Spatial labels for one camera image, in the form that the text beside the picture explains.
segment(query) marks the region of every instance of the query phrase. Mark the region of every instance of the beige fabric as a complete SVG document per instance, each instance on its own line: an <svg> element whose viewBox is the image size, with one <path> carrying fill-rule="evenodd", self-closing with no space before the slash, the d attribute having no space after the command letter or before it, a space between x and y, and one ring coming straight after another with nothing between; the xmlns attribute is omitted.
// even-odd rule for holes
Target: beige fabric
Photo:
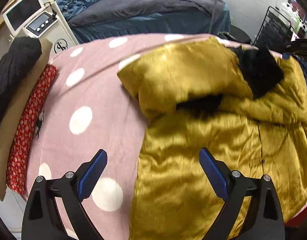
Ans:
<svg viewBox="0 0 307 240"><path fill-rule="evenodd" d="M40 40L40 43L42 54L27 77L20 83L0 124L0 200L3 200L6 194L7 163L19 120L31 91L49 60L52 43L48 40Z"/></svg>

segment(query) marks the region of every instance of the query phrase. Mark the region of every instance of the red patterned pillow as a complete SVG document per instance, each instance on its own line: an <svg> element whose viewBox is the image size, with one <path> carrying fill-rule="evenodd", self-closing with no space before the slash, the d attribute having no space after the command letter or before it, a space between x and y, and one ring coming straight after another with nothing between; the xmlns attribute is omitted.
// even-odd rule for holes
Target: red patterned pillow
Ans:
<svg viewBox="0 0 307 240"><path fill-rule="evenodd" d="M55 66L47 64L23 110L10 149L7 185L10 189L21 195L25 193L28 155L36 128L36 121L57 73L58 70Z"/></svg>

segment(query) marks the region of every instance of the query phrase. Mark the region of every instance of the gray blanket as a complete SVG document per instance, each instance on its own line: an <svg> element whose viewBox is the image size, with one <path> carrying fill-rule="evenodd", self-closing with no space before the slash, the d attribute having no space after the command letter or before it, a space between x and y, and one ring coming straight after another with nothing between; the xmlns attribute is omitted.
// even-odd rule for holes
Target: gray blanket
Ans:
<svg viewBox="0 0 307 240"><path fill-rule="evenodd" d="M224 9L223 0L101 0L68 21L70 27L109 23L155 12L200 10L215 19Z"/></svg>

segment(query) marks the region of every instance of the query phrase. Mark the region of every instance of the bed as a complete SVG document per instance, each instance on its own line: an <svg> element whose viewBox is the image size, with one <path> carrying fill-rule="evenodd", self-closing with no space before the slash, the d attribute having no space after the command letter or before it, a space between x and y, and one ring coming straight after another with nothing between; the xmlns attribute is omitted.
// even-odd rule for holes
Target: bed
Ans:
<svg viewBox="0 0 307 240"><path fill-rule="evenodd" d="M57 3L69 15L65 2ZM99 0L87 6L67 17L79 43L138 33L218 35L230 31L230 13L223 0Z"/></svg>
<svg viewBox="0 0 307 240"><path fill-rule="evenodd" d="M38 175L62 177L100 149L108 164L83 206L104 239L128 239L139 151L148 120L117 72L163 44L209 40L209 34L138 34L81 44L49 59L58 77L46 98L39 136L31 143L24 197ZM222 44L240 44L218 39ZM62 203L60 215L76 238Z"/></svg>

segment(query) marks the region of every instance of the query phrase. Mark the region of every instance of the black circular logo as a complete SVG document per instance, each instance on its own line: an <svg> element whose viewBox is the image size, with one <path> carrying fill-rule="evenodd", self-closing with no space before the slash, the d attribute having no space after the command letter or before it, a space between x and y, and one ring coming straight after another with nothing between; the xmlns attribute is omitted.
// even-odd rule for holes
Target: black circular logo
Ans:
<svg viewBox="0 0 307 240"><path fill-rule="evenodd" d="M55 46L54 46L55 53L58 53L60 51L64 51L67 48L68 48L68 42L65 39L58 39L55 42Z"/></svg>

